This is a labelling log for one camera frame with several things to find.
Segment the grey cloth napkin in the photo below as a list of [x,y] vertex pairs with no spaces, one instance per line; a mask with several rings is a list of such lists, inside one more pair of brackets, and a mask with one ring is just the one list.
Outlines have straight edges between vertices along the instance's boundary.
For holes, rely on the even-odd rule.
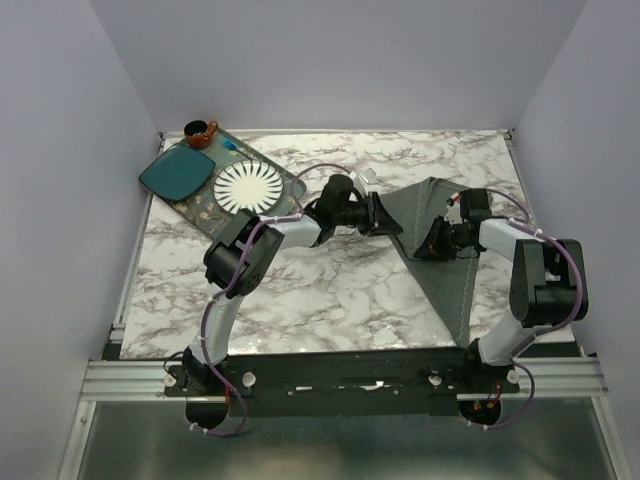
[[416,251],[436,217],[447,213],[446,200],[464,189],[429,177],[381,196],[384,208],[403,228],[402,234],[391,238],[396,251],[459,347],[469,344],[478,254],[467,248],[452,259],[420,259]]

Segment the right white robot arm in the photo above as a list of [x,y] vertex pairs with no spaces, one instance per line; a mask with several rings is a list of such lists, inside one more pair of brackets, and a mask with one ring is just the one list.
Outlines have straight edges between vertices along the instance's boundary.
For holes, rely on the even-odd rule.
[[480,392],[496,380],[495,367],[510,367],[534,342],[586,316],[588,291],[581,244],[557,239],[526,220],[491,210],[492,189],[466,189],[446,200],[457,221],[437,216],[416,249],[420,260],[451,261],[464,249],[491,250],[512,263],[510,312],[466,350],[460,379]]

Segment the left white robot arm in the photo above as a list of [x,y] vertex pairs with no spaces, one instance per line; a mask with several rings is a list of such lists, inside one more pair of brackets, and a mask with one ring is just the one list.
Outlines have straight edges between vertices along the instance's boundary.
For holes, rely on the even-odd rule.
[[261,217],[247,208],[237,212],[204,255],[211,296],[197,336],[182,354],[187,382],[197,393],[209,395],[221,384],[230,386],[218,365],[228,355],[239,307],[262,282],[276,255],[318,247],[338,227],[354,228],[365,237],[403,232],[378,193],[362,193],[351,177],[342,174],[331,176],[320,196],[299,213]]

